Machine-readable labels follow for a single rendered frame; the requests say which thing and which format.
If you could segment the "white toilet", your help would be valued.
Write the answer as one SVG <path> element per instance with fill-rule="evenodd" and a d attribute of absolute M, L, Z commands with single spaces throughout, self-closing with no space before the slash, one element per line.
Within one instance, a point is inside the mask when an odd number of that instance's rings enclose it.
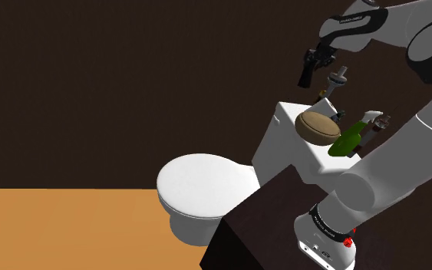
<path fill-rule="evenodd" d="M 305 142 L 296 117 L 311 105 L 279 102 L 249 165 L 208 153 L 179 156 L 157 176 L 157 194 L 170 215 L 172 233 L 188 245 L 207 246 L 225 214 L 288 166 L 303 183 L 330 193 L 331 178 L 355 165 L 359 155 L 333 157 L 327 146 Z"/>

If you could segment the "dark brown bottle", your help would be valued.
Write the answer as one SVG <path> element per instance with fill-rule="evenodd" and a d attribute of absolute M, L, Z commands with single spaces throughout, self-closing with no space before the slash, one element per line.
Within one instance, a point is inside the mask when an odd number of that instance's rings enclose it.
<path fill-rule="evenodd" d="M 389 125 L 390 116 L 384 116 L 376 119 L 374 126 L 361 138 L 359 144 L 348 154 L 348 157 L 353 157 L 360 151 L 370 140 L 372 140 L 381 130 L 384 130 Z"/>

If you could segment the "tan round bowl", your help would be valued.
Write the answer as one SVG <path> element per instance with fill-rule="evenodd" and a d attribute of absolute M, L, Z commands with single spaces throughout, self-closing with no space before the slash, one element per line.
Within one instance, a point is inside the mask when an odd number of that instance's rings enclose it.
<path fill-rule="evenodd" d="M 336 122 L 314 111 L 300 113 L 295 119 L 295 130 L 304 141 L 316 146 L 333 144 L 341 136 Z"/>

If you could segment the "green spray bottle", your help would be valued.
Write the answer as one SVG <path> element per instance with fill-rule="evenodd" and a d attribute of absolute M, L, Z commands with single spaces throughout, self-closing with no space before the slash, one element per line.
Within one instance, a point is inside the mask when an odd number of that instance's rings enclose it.
<path fill-rule="evenodd" d="M 383 114 L 381 111 L 369 110 L 364 113 L 364 116 L 349 129 L 341 134 L 341 136 L 328 149 L 329 156 L 347 156 L 361 141 L 360 132 L 368 125 L 368 122 L 373 122 L 376 117 Z"/>

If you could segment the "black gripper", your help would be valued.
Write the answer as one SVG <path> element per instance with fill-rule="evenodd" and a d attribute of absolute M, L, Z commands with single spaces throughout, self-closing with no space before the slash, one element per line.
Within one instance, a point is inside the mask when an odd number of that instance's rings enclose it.
<path fill-rule="evenodd" d="M 310 88 L 313 72 L 319 68 L 330 65 L 335 60 L 336 51 L 336 48 L 322 44 L 321 42 L 317 44 L 315 49 L 309 48 L 305 52 L 304 67 L 298 81 L 298 86 Z"/>

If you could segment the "white box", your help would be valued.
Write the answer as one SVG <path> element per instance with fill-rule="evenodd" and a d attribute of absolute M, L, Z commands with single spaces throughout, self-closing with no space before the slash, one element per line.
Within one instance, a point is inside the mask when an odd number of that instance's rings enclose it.
<path fill-rule="evenodd" d="M 316 104 L 312 105 L 308 111 L 316 112 L 326 117 L 329 117 L 333 121 L 338 121 L 337 109 L 332 105 L 328 98 L 323 98 L 318 101 Z"/>

